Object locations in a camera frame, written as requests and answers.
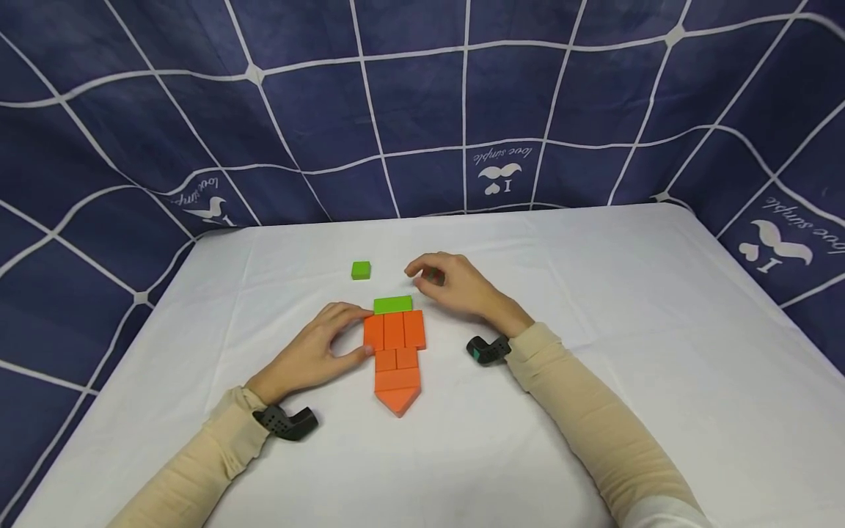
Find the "orange block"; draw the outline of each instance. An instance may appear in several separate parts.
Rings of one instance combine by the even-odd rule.
[[[400,348],[396,351],[396,368],[417,368],[419,367],[419,362],[417,361],[417,349],[416,348]],[[376,372],[379,371],[379,364],[377,361],[379,357],[376,356]]]
[[[384,314],[384,348],[397,349],[405,346],[405,325],[402,312]]]
[[[384,370],[375,374],[375,391],[396,389],[418,389],[420,384],[419,368]]]
[[[402,312],[405,326],[405,346],[425,350],[425,327],[423,311]]]
[[[384,315],[371,315],[364,319],[364,345],[372,346],[375,351],[384,350]]]
[[[375,372],[396,370],[396,351],[377,351],[375,353]]]
[[[408,407],[417,399],[422,389],[420,387],[409,389],[380,390],[375,393],[376,397],[393,411],[395,415],[402,418]]]

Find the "forearm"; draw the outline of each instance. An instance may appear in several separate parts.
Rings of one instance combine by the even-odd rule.
[[[545,324],[534,324],[510,346],[510,370],[558,424],[619,525],[645,497],[673,497],[701,511],[642,422]]]
[[[220,497],[259,455],[267,430],[252,417],[255,394],[227,391],[202,429],[117,514],[109,528],[199,528]]]

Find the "left hand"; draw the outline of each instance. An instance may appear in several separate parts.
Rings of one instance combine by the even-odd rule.
[[[317,317],[245,385],[265,404],[279,403],[291,392],[324,384],[352,370],[373,355],[373,347],[359,346],[345,356],[331,353],[331,341],[349,323],[373,312],[348,302],[330,302]]]

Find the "blue fabric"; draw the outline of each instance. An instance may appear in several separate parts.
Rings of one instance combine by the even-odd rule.
[[[845,5],[581,7],[0,5],[0,525],[224,226],[668,202],[845,369]]]

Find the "small green cube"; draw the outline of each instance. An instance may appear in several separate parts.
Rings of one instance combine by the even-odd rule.
[[[352,263],[352,280],[368,280],[370,265],[368,260],[359,260]]]

